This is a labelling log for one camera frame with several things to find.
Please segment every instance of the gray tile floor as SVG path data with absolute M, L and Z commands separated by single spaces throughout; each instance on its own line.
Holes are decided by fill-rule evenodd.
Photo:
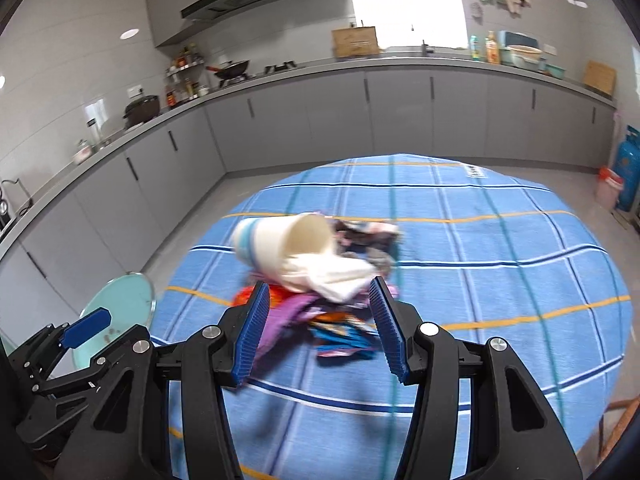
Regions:
M 632 331 L 620 378 L 611 398 L 631 399 L 640 394 L 640 237 L 635 230 L 619 222 L 615 216 L 600 208 L 593 200 L 596 177 L 587 173 L 535 168 L 492 168 L 520 178 L 539 182 L 554 190 L 569 205 L 580 219 L 591 229 L 596 238 L 615 261 L 628 287 L 634 311 Z M 285 178 L 295 172 L 265 173 L 252 176 L 225 178 L 210 193 L 189 217 L 167 239 L 145 268 L 152 280 L 158 296 L 162 295 L 175 268 L 189 248 L 231 208 L 259 189 Z M 610 412 L 605 417 L 605 439 L 622 412 Z M 598 436 L 595 433 L 578 456 L 583 469 L 593 469 L 598 450 Z

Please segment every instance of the blue plaid tablecloth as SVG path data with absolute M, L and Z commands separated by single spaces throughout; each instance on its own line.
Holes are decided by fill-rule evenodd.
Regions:
M 156 308 L 153 338 L 184 340 L 218 321 L 249 271 L 230 246 L 243 218 L 319 211 L 394 221 L 402 240 L 389 282 L 401 299 L 457 338 L 509 341 L 577 450 L 616 382 L 632 319 L 628 291 L 606 251 L 553 192 L 473 170 L 417 155 L 354 158 L 259 191 L 184 257 Z M 244 387 L 225 391 L 225 403 L 247 478 L 383 480 L 394 476 L 415 393 L 389 373 L 382 352 L 372 360 L 318 360 L 300 327 Z M 469 402 L 462 381 L 452 478 L 466 466 Z M 174 474 L 187 478 L 178 383 L 170 404 Z

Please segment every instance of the silver screw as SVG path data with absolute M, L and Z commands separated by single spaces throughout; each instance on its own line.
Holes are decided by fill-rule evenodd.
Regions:
M 507 349 L 507 342 L 501 337 L 494 337 L 489 341 L 489 344 L 491 345 L 491 348 L 498 352 L 502 352 Z
M 143 354 L 144 352 L 149 350 L 150 346 L 151 345 L 149 344 L 149 341 L 147 341 L 146 339 L 141 339 L 140 341 L 136 341 L 135 343 L 133 343 L 133 351 L 136 354 Z
M 202 335 L 204 337 L 206 337 L 207 339 L 215 339 L 217 338 L 220 334 L 222 334 L 222 330 L 220 330 L 217 326 L 215 325 L 211 325 L 211 326 L 206 326 L 204 327 L 204 329 L 202 329 Z
M 440 329 L 435 323 L 422 323 L 420 325 L 420 332 L 424 335 L 436 335 Z

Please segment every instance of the wall socket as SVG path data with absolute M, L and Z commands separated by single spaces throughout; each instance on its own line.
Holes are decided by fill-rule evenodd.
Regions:
M 135 85 L 131 88 L 127 88 L 127 95 L 129 95 L 129 99 L 133 99 L 140 94 L 142 94 L 142 85 Z

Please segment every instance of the white paper cup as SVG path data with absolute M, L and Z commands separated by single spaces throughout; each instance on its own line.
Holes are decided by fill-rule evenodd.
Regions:
M 266 277 L 282 282 L 284 260 L 295 254 L 334 254 L 334 232 L 324 215 L 245 218 L 232 235 L 238 258 Z

